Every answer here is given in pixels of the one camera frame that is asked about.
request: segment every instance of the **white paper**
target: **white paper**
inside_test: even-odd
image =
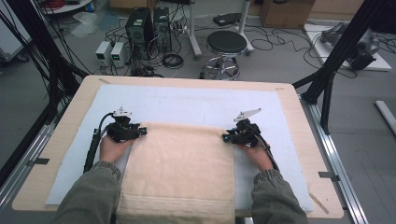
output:
[[[82,175],[93,130],[98,127],[105,114],[121,106],[132,111],[132,123],[161,121],[224,129],[235,127],[233,119],[241,111],[261,108],[262,112],[250,117],[250,121],[259,125],[263,138],[270,143],[279,169],[290,183],[300,206],[305,211],[313,211],[304,175],[276,92],[122,85],[104,85],[97,92],[72,145],[64,156],[46,204],[61,203],[64,195]],[[114,119],[106,119],[103,127],[110,122],[114,122]],[[258,173],[258,169],[241,150],[236,148],[234,155],[235,206],[236,209],[249,209],[252,203],[250,191],[253,188],[253,176]],[[125,163],[126,160],[119,162],[118,166],[122,168]]]

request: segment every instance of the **white box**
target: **white box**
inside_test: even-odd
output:
[[[111,44],[108,41],[102,41],[99,48],[96,50],[96,57],[100,66],[108,67],[111,65]]]
[[[124,43],[117,42],[111,51],[111,58],[113,59],[113,63],[116,67],[123,67],[125,62],[127,62],[127,54],[124,47]]]

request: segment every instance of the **black metal pole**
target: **black metal pole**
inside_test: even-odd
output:
[[[312,82],[308,90],[302,94],[302,98],[310,104],[316,104],[319,96],[325,91],[320,124],[326,134],[329,134],[329,112],[335,74],[386,3],[387,0],[365,0],[323,66],[311,76],[293,83],[297,89]]]

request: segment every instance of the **folded cloth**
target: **folded cloth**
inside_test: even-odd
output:
[[[223,129],[147,122],[134,142],[118,203],[120,223],[233,223],[233,147]]]

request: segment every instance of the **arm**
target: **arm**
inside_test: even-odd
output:
[[[115,143],[108,136],[102,139],[100,161],[67,192],[53,223],[110,222],[120,195],[120,170],[114,162],[133,142]]]
[[[289,183],[274,170],[267,152],[262,147],[238,146],[260,170],[251,191],[254,223],[308,223]]]

